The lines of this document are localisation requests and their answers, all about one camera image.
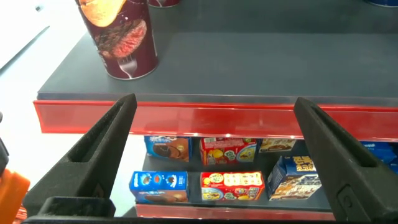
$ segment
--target cookie box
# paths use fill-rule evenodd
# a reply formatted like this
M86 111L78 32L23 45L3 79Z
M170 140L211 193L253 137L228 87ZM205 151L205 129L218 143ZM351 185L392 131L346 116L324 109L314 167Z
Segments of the cookie box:
M281 156L267 179L267 195L269 200L308 199L321 186L309 156Z
M200 140L201 161L204 165L252 162L256 149L257 141L249 138L202 138Z
M135 171L130 191L141 203L187 202L187 172Z
M190 137L144 136L144 140L148 155L185 162L191 158Z
M388 142L361 142L369 151L379 158L383 163L389 164L397 155L392 150L392 146Z
M261 171L202 172L201 198L217 200L257 200L265 188Z
M259 152L289 151L296 143L295 139L261 139Z

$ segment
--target red and white box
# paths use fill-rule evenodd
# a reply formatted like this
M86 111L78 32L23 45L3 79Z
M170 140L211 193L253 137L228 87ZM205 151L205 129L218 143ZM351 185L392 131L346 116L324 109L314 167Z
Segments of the red and white box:
M202 172L201 198L216 200L257 200L265 189L261 171Z
M204 165L253 162L257 141L251 138L202 138L201 161Z

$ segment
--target gray shelf surface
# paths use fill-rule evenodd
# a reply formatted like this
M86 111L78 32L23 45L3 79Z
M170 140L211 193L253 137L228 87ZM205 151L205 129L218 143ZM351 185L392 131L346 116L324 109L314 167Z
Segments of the gray shelf surface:
M216 165L203 166L200 160L199 140L193 139L192 158L190 162L171 161L152 156L146 156L142 170L182 170L188 171L189 183L189 202L178 203L175 205L186 206L205 206L205 207L238 207L238 208L263 208L263 209L282 209L282 210L308 210L316 212L331 212L328 200L323 188L318 189L307 200L284 200L284 201L268 201L266 192L264 191L259 200L244 201L215 201L203 202L200 192L200 172L233 172L233 171L250 171L260 170L264 175L264 179L271 173L272 168L276 164L280 156L288 155L308 155L304 141L297 141L294 148L287 152L268 152L256 155L253 163L240 163L234 165Z
M398 106L398 9L362 0L200 0L151 8L159 66L109 77L86 34L38 100Z

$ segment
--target dark red canister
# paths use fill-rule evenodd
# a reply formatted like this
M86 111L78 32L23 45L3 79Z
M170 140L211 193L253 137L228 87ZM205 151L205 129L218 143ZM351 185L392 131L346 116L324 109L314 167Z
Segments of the dark red canister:
M172 7L180 3L180 0L148 0L148 3L154 7Z
M147 0L76 2L109 75L131 80L155 69L157 56Z

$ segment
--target store shelf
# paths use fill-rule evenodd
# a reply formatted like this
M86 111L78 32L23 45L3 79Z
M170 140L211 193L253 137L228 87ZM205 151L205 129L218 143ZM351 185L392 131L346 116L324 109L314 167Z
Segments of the store shelf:
M135 93L136 134L301 138L292 104L307 96L359 139L398 139L394 9L202 0L150 13L157 69L115 80L85 35L38 92L43 132L84 133Z
M43 133L86 133L114 102L36 101ZM321 106L360 140L398 140L398 108ZM138 102L132 134L302 138L293 105Z
M170 161L165 159L159 159L157 157L146 156L144 165L142 170L186 170L188 171L188 183L189 183L189 202L188 203L178 203L174 206L180 207L192 207L190 209L196 209L198 207L211 207L211 208L219 208L219 211L228 208L245 208L244 210L258 210L259 213L264 212L265 214L269 214L268 210L275 210L278 212L283 211L282 213L288 214L292 212L292 214L297 214L297 211L301 212L313 212L314 214L322 213L326 215L331 214L331 208L329 206L328 200L323 189L317 190L309 199L307 200L285 200L285 201L268 201L267 195L265 192L261 195L260 199L257 201L215 201L215 202L203 202L201 200L201 191L200 191L200 172L203 171L246 171L246 170L260 170L264 175L264 179L271 173L272 168L276 164L278 158L280 156L287 155L307 155L307 148L305 147L304 141L298 141L294 148L290 152L272 152L272 153L263 153L256 155L256 160L253 163L240 163L236 165L217 165L217 166L203 166L200 160L200 149L199 149L199 140L193 140L193 155L190 162L180 162L180 161ZM162 206L169 206L170 209L173 209L173 205L163 204ZM146 213L143 210L139 210L137 208L137 214L143 215ZM209 214L208 210L203 210L204 216Z

